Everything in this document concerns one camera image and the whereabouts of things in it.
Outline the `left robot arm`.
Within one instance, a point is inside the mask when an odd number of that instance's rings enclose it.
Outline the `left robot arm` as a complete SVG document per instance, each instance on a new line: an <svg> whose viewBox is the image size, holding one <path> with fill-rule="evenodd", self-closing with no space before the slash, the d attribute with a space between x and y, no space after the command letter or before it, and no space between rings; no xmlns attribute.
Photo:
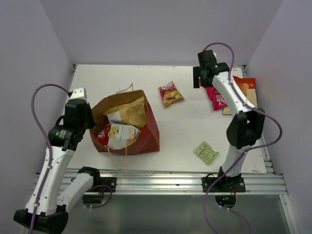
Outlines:
<svg viewBox="0 0 312 234"><path fill-rule="evenodd" d="M70 99L65 104L65 113L48 133L48 147L45 162L33 195L26 207L17 210L14 221L29 228L48 234L64 231L69 212L83 194L101 187L99 170L82 167L74 181L63 191L60 186L78 144L94 121L90 104L80 98Z"/></svg>

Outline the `red paper bag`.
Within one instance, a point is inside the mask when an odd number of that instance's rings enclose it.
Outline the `red paper bag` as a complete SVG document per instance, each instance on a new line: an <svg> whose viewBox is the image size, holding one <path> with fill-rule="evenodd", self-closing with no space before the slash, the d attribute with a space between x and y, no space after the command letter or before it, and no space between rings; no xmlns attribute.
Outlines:
<svg viewBox="0 0 312 234"><path fill-rule="evenodd" d="M126 103L131 103L140 97L145 98L145 113L147 121L144 127L140 130L141 132L137 140L128 147L120 150L112 150L101 145L97 141L97 135L107 124L110 124L107 116L105 116L103 113L110 108ZM98 152L107 152L109 155L116 153L129 156L159 151L160 140L158 126L152 108L142 90L116 93L114 95L108 96L102 99L95 107L92 108L92 113L97 125L90 130L90 136Z"/></svg>

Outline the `brown kraft chips bag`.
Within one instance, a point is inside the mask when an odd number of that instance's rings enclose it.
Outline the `brown kraft chips bag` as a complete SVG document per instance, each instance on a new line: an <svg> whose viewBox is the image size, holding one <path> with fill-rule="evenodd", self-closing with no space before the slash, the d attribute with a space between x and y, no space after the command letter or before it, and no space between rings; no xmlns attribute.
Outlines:
<svg viewBox="0 0 312 234"><path fill-rule="evenodd" d="M106 110L103 113L110 123L131 125L141 130L146 124L145 98L140 97L131 103L126 103Z"/></svg>

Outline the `orange beige chips bag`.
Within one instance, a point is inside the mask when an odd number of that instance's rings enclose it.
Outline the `orange beige chips bag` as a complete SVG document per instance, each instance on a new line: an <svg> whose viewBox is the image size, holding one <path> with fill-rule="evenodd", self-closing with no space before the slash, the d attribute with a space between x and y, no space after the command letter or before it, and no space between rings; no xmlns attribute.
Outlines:
<svg viewBox="0 0 312 234"><path fill-rule="evenodd" d="M243 102L237 97L233 88L231 87L231 83L228 81L227 75L218 77L218 87L221 88L221 94L225 94L225 102L227 107L223 108L224 115L231 114L231 108L234 109L234 113L237 113L239 110L243 109L247 111L247 108L244 108L242 104L247 102L249 105L257 108L257 98L255 92L255 79L254 78L238 78L231 77L231 81L239 93L239 96L243 99Z"/></svg>

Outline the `pink REAL chips bag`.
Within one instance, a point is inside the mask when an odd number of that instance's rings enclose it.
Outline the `pink REAL chips bag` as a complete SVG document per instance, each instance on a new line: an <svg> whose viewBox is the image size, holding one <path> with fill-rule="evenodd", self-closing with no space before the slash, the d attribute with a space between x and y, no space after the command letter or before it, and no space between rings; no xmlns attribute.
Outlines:
<svg viewBox="0 0 312 234"><path fill-rule="evenodd" d="M207 93L209 100L212 102L213 110L218 111L225 107L227 104L221 95L221 93L214 87L204 87L201 85L201 80L199 80L200 86L203 87Z"/></svg>

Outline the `red white chips bag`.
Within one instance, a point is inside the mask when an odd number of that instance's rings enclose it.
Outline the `red white chips bag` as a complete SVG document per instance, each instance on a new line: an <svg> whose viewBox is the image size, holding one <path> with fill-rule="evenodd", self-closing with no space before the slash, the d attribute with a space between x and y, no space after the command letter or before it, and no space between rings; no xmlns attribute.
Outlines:
<svg viewBox="0 0 312 234"><path fill-rule="evenodd" d="M140 132L132 125L110 123L97 135L97 141L112 150L120 150L133 144Z"/></svg>

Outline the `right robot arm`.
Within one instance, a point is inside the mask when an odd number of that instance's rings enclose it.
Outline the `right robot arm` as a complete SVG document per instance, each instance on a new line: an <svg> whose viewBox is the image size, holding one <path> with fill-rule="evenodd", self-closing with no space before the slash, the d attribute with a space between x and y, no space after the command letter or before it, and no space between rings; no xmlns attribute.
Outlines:
<svg viewBox="0 0 312 234"><path fill-rule="evenodd" d="M212 50L204 50L197 55L199 66L193 68L194 88L214 87L219 91L231 111L232 121L226 130L230 144L226 159L217 177L202 179L204 191L231 192L237 189L245 192L241 177L247 150L262 136L264 116L246 98L230 74L226 63L218 63Z"/></svg>

